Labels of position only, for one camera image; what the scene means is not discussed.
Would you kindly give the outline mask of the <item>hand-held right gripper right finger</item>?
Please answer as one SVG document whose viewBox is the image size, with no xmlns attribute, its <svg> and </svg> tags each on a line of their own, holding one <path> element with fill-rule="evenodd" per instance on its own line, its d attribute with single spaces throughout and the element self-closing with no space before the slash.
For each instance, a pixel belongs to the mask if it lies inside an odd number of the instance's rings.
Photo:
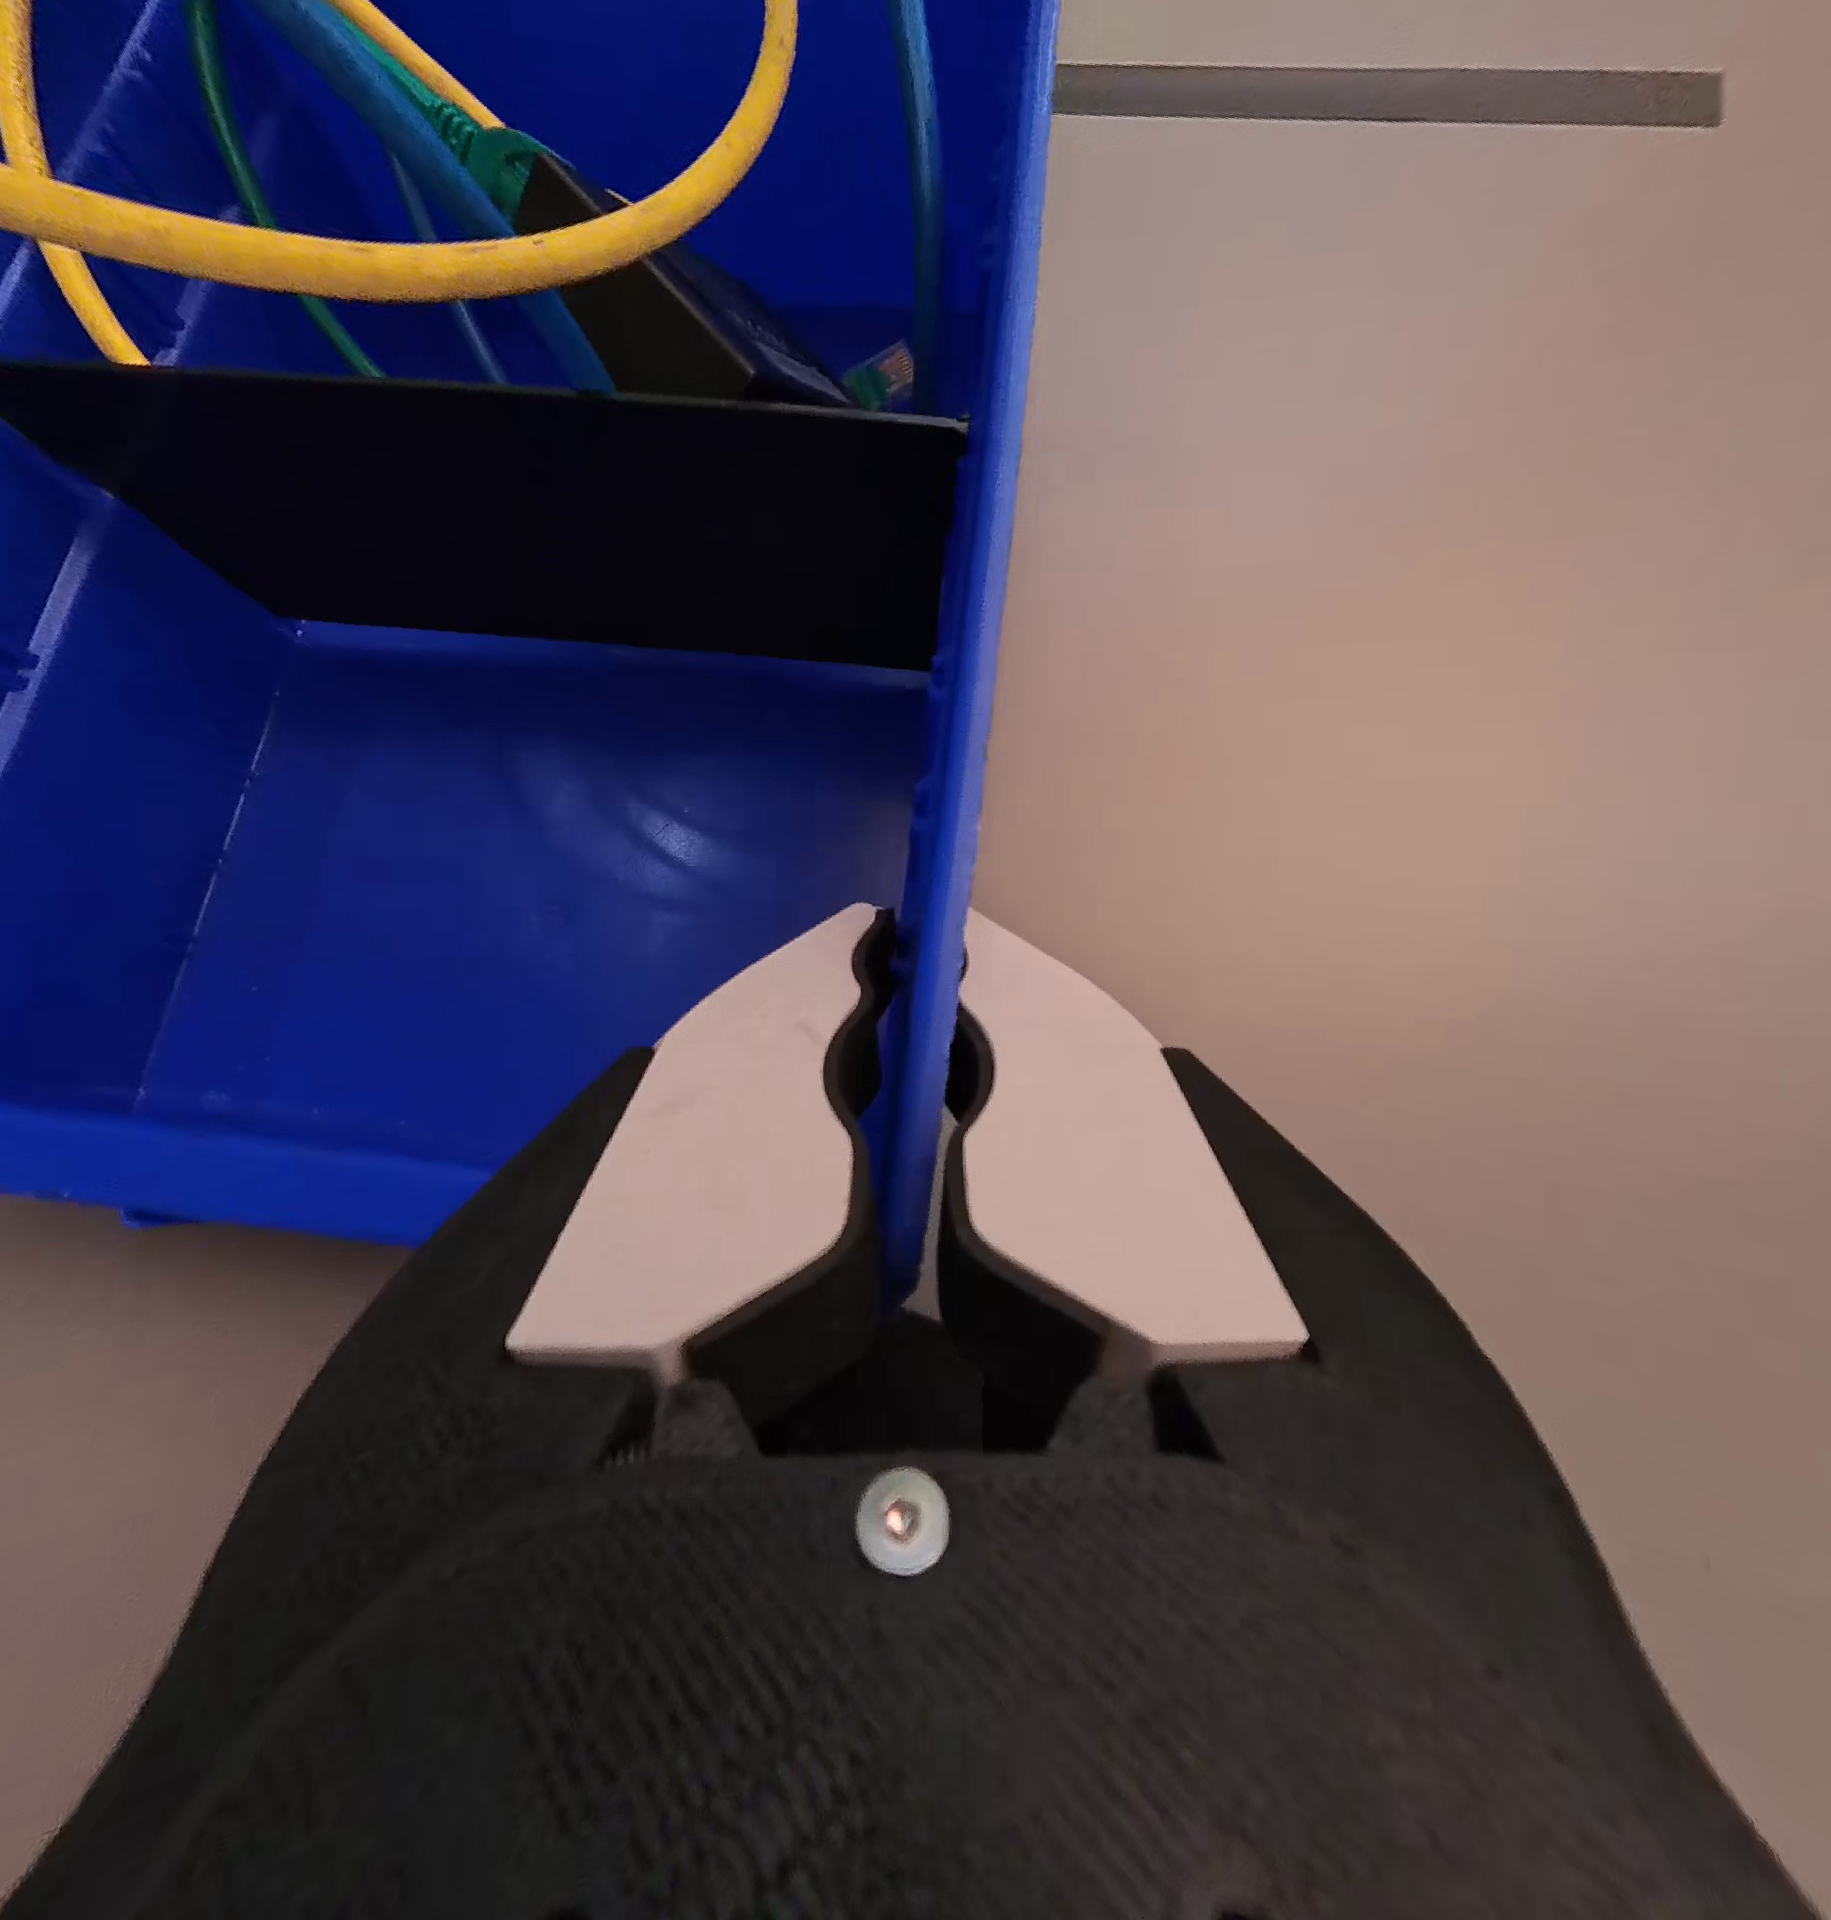
<svg viewBox="0 0 1831 1920">
<path fill-rule="evenodd" d="M 954 1135 L 965 1229 L 1102 1340 L 1098 1368 L 1294 1356 L 1306 1324 L 1153 1030 L 986 917 L 961 1012 L 995 1049 Z"/>
</svg>

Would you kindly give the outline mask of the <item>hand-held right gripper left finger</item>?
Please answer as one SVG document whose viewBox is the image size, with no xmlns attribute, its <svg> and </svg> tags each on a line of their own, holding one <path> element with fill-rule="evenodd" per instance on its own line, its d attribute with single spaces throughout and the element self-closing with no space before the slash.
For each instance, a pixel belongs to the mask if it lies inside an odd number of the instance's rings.
<svg viewBox="0 0 1831 1920">
<path fill-rule="evenodd" d="M 702 998 L 650 1056 L 565 1229 L 509 1324 L 520 1362 L 702 1376 L 706 1340 L 771 1305 L 853 1212 L 858 1144 L 826 1056 L 866 1010 L 869 902 Z"/>
</svg>

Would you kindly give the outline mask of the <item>black ethernet switch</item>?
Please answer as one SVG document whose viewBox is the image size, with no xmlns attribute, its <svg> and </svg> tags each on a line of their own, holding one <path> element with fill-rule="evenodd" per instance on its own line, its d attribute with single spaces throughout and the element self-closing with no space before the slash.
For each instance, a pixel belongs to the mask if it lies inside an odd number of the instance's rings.
<svg viewBox="0 0 1831 1920">
<path fill-rule="evenodd" d="M 625 398 L 853 410 L 826 360 L 749 281 L 688 244 L 565 281 L 561 305 Z"/>
</svg>

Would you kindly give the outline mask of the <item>blue plastic bin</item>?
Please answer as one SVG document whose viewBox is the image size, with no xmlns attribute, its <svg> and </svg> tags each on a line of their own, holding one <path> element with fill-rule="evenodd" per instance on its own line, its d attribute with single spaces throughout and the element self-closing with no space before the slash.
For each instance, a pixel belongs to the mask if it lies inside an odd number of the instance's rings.
<svg viewBox="0 0 1831 1920">
<path fill-rule="evenodd" d="M 0 424 L 0 1194 L 412 1246 L 596 1069 L 869 902 L 866 1111 L 917 1259 L 1022 465 L 1061 7 L 925 7 L 937 419 L 965 424 L 920 673 L 296 623 Z M 284 293 L 100 263 L 142 371 L 355 374 Z M 569 391 L 520 305 L 504 384 Z M 450 311 L 345 305 L 487 384 Z M 0 360 L 110 364 L 0 231 Z"/>
</svg>

